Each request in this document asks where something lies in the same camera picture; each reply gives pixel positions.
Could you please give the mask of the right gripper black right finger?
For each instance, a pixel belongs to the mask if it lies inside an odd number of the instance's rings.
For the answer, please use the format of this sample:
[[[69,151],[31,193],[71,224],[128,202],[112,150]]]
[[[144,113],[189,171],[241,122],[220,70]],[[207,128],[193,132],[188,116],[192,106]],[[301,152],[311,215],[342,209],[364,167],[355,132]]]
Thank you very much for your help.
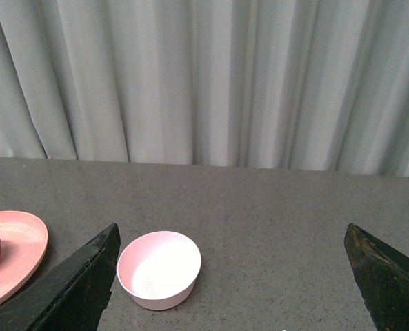
[[[409,257],[351,223],[344,247],[378,330],[409,330]]]

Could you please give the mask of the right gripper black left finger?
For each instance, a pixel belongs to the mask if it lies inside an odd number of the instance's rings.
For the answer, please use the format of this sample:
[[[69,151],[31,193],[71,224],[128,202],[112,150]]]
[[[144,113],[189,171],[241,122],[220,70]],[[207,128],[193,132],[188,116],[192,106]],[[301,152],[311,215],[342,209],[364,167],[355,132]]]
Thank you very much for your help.
[[[0,305],[0,330],[96,330],[111,297],[120,245],[113,223]]]

